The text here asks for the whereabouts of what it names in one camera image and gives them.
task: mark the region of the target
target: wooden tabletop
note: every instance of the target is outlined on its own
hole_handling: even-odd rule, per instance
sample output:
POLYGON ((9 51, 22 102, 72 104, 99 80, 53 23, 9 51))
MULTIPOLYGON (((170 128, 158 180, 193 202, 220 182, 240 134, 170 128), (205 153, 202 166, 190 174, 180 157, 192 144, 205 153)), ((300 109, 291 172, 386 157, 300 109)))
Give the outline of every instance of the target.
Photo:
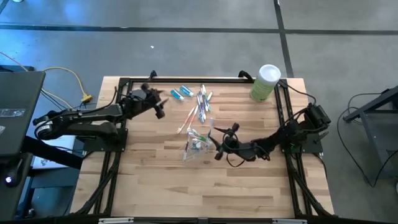
MULTIPOLYGON (((120 77, 104 77, 97 106, 109 103, 120 77)), ((288 79, 289 85, 305 92, 301 78, 288 79)), ((258 159, 232 168, 225 156, 214 160, 214 152, 200 159, 183 162, 180 148, 187 140, 176 134, 189 111, 197 104, 196 98, 177 101, 170 94, 181 83, 151 83, 152 88, 165 90, 162 99, 166 116, 157 119, 150 110, 127 122, 129 134, 126 151, 122 153, 118 181, 113 201, 112 216, 129 217, 228 217, 228 218, 291 218, 294 217, 292 198, 284 155, 277 147, 271 161, 258 159)), ((186 83, 194 93, 198 83, 186 83)), ((214 126, 230 128, 240 124, 237 132, 242 142, 271 135, 279 127, 275 95, 263 103, 254 102, 249 92, 252 84, 206 84, 213 91, 212 107, 208 118, 214 126)), ((285 108, 284 95, 281 91, 285 108)), ((307 106, 304 95, 290 91, 293 112, 307 106)), ((208 120, 201 124, 195 118, 193 128, 199 133, 209 131, 208 120)), ((221 141, 222 133, 212 130, 212 136, 221 141)), ((97 187, 104 153, 94 152, 83 161, 71 212, 81 208, 97 187)), ((238 164, 241 159, 230 155, 238 164)), ((326 210, 333 213, 328 183, 321 162, 312 154, 303 155, 307 184, 326 210)), ((298 190, 300 208, 304 211, 301 190, 298 190)))

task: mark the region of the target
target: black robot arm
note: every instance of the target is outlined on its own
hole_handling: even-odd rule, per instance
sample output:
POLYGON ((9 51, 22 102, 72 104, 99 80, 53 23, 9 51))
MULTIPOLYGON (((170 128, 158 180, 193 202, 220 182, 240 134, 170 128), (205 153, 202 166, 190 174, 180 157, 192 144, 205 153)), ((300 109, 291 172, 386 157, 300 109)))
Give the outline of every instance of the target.
POLYGON ((107 140, 118 140, 116 124, 154 108, 156 117, 163 118, 163 105, 160 93, 162 91, 149 88, 143 84, 141 89, 133 90, 119 102, 109 104, 94 110, 67 109, 60 112, 50 111, 46 115, 34 119, 37 139, 50 140, 63 135, 93 136, 107 140), (108 121, 102 124, 91 124, 92 121, 108 121))
POLYGON ((300 146, 307 141, 308 134, 315 134, 326 130, 329 127, 330 119, 320 105, 311 103, 298 113, 297 118, 291 117, 281 126, 273 135, 268 138, 254 139, 250 142, 240 142, 235 132, 239 129, 239 124, 234 123, 232 128, 220 129, 218 131, 224 133, 223 142, 220 144, 214 138, 210 139, 214 142, 218 151, 215 159, 220 160, 223 153, 234 153, 245 161, 255 161, 256 158, 270 160, 270 153, 277 145, 282 146, 300 146), (304 121, 297 121, 300 115, 304 114, 304 121))

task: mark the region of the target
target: black metal frame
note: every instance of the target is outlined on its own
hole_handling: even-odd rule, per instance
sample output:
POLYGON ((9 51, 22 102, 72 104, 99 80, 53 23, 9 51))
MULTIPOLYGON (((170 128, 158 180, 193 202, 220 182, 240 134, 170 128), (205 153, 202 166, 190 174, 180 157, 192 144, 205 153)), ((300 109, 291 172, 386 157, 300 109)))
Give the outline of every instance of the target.
MULTIPOLYGON (((179 78, 179 77, 176 77, 176 78, 154 78, 156 76, 157 76, 157 74, 155 73, 155 71, 152 71, 149 79, 148 78, 120 78, 119 79, 119 89, 122 89, 123 86, 125 86, 127 84, 127 90, 130 91, 130 90, 132 90, 133 83, 143 83, 143 82, 148 82, 148 83, 253 83, 253 81, 254 81, 251 77, 249 77, 248 74, 244 75, 243 72, 239 73, 239 76, 238 76, 239 78, 179 78)), ((284 91, 284 96, 285 96, 286 105, 287 105, 287 112, 288 112, 288 116, 290 117, 293 115, 293 112, 292 112, 292 104, 290 101, 289 90, 287 89, 286 86, 281 86, 281 87, 283 88, 283 91, 284 91)), ((280 125, 283 125, 284 113, 283 113, 283 109, 282 109, 282 102, 280 99, 279 85, 275 86, 274 92, 275 92, 275 97, 276 97, 276 101, 277 101, 279 123, 280 123, 280 125)), ((126 122, 123 122, 122 128, 125 128, 125 127, 126 127, 126 122)), ((282 152, 284 152, 284 154, 285 154, 286 164, 287 164, 287 167, 289 168, 289 166, 292 166, 292 158, 290 156, 290 151, 287 149, 282 149, 282 152)), ((104 157, 103 169, 101 171, 100 182, 103 180, 103 178, 106 175, 106 172, 108 170, 109 158, 110 158, 110 152, 106 152, 105 157, 104 157)), ((121 153, 117 152, 115 155, 114 162, 116 161, 119 164, 120 158, 121 158, 121 153)), ((298 167, 298 175, 302 179, 303 183, 306 184, 303 162, 302 162, 302 158, 299 153, 296 153, 296 161, 297 161, 297 167, 298 167)), ((301 212, 300 207, 299 207, 299 199, 297 197, 297 189, 296 189, 296 185, 295 185, 294 174, 291 173, 291 169, 287 169, 287 170, 288 170, 288 176, 289 176, 290 193, 292 195, 294 215, 295 215, 295 217, 299 217, 299 216, 302 216, 303 213, 301 212)), ((107 206, 104 210, 104 213, 108 214, 108 215, 111 214, 117 175, 118 174, 116 172, 112 178, 111 185, 109 188, 107 206)), ((102 201, 102 193, 98 197, 98 199, 95 203, 95 207, 94 207, 95 214, 100 213, 101 201, 102 201)), ((311 215, 312 208, 311 208, 310 202, 306 196, 304 196, 304 202, 305 202, 305 214, 311 215)))
MULTIPOLYGON (((116 102, 119 102, 121 100, 121 93, 123 92, 124 87, 127 85, 127 92, 132 90, 132 85, 133 85, 133 81, 128 79, 128 78, 120 78, 119 79, 119 85, 118 85, 118 94, 116 96, 116 102)), ((121 125, 120 128, 121 129, 126 129, 126 125, 127 125, 127 120, 125 119, 121 125)), ((105 156, 104 156, 104 162, 103 162, 103 166, 102 166, 102 170, 101 170, 101 175, 99 178, 99 182, 101 183, 102 180, 104 180, 107 172, 108 172, 108 164, 109 164, 109 160, 111 158, 111 152, 105 152, 105 156)), ((114 173, 114 175, 111 178, 111 185, 109 186, 109 193, 108 193, 108 200, 106 202, 106 207, 103 213, 105 214, 111 214, 111 210, 112 210, 112 206, 113 206, 113 197, 114 197, 114 191, 116 188, 116 181, 118 179, 118 170, 119 170, 119 162, 120 162, 120 158, 121 158, 121 152, 115 152, 115 156, 114 156, 114 163, 117 164, 116 166, 116 172, 114 173)), ((101 202, 102 202, 102 196, 103 193, 101 192, 99 194, 98 199, 95 202, 94 205, 94 214, 99 214, 100 210, 101 210, 101 202)))
MULTIPOLYGON (((380 162, 384 163, 385 161, 388 160, 389 154, 388 151, 396 151, 398 149, 383 149, 377 146, 375 138, 377 137, 377 134, 372 130, 370 127, 370 117, 368 115, 371 114, 376 114, 376 113, 384 113, 384 114, 395 114, 398 113, 398 110, 378 110, 378 108, 388 104, 388 103, 394 103, 398 100, 398 86, 392 88, 392 89, 387 89, 383 91, 380 96, 375 98, 374 100, 370 101, 369 103, 366 103, 362 107, 358 108, 357 110, 354 110, 347 116, 343 117, 343 120, 346 121, 347 123, 353 121, 356 118, 361 118, 363 128, 365 129, 366 136, 368 137, 369 143, 372 146, 372 148, 377 152, 380 162)), ((396 171, 394 170, 394 166, 392 165, 391 161, 388 161, 381 173, 382 178, 393 178, 396 177, 396 171)))

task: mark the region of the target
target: toothbrush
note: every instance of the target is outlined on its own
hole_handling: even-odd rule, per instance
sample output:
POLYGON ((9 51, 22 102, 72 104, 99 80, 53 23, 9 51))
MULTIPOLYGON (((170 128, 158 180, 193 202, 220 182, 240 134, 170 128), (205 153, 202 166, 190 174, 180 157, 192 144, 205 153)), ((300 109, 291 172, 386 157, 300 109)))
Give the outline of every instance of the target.
POLYGON ((191 116, 191 114, 192 114, 192 112, 193 112, 194 109, 195 109, 195 108, 192 108, 191 112, 189 112, 189 114, 188 114, 187 118, 185 119, 184 123, 182 124, 182 126, 178 128, 177 134, 180 134, 181 130, 182 130, 182 129, 184 128, 184 126, 186 125, 186 123, 187 123, 187 121, 188 121, 189 117, 191 116))
POLYGON ((193 112, 193 116, 191 117, 191 120, 190 120, 190 122, 189 122, 189 125, 188 125, 188 128, 187 128, 187 132, 188 132, 188 129, 191 128, 192 121, 193 121, 193 119, 195 118, 195 116, 197 115, 198 106, 194 107, 194 109, 195 109, 195 112, 193 112))
POLYGON ((209 111, 209 107, 208 107, 208 102, 207 102, 207 96, 206 96, 206 87, 204 84, 200 84, 200 90, 201 90, 201 94, 203 95, 203 97, 205 98, 204 102, 205 102, 205 109, 206 111, 209 111))
POLYGON ((210 106, 210 104, 209 104, 209 101, 210 101, 210 99, 211 99, 211 96, 213 96, 213 91, 210 92, 210 94, 207 96, 207 99, 206 99, 210 111, 211 111, 211 106, 210 106))
POLYGON ((200 109, 200 112, 199 112, 199 120, 200 120, 200 122, 203 124, 204 122, 205 122, 205 119, 206 119, 206 117, 205 117, 205 112, 204 112, 204 108, 203 108, 203 98, 201 97, 201 93, 199 92, 198 94, 197 94, 197 99, 198 99, 198 106, 199 106, 199 109, 200 109))

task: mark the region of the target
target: gray floor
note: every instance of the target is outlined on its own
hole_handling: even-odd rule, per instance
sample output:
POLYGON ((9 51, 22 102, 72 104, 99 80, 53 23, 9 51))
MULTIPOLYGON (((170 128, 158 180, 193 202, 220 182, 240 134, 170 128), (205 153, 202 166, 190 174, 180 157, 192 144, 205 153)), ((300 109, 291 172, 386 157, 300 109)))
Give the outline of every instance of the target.
MULTIPOLYGON (((398 29, 398 2, 393 0, 280 0, 280 6, 288 29, 398 29)), ((0 24, 277 28, 271 0, 10 1, 0 24)), ((398 84, 397 42, 396 35, 287 35, 294 77, 305 79, 308 92, 333 121, 323 139, 324 160, 333 207, 341 217, 398 222, 396 180, 380 180, 375 188, 366 185, 336 133, 337 117, 352 95, 398 84)), ((286 77, 279 34, 0 30, 0 50, 38 70, 70 68, 95 96, 105 75, 148 75, 151 70, 159 75, 235 77, 240 70, 255 74, 261 65, 272 63, 286 77)), ((0 64, 11 62, 0 57, 0 64)), ((48 72, 45 87, 79 104, 81 93, 69 73, 48 72), (61 88, 54 85, 58 82, 61 88)), ((370 99, 360 97, 353 104, 370 99)), ((51 109, 40 98, 34 116, 51 109)), ((374 177, 381 164, 363 129, 342 123, 341 132, 367 175, 374 177)), ((67 198, 65 194, 52 195, 67 198)))

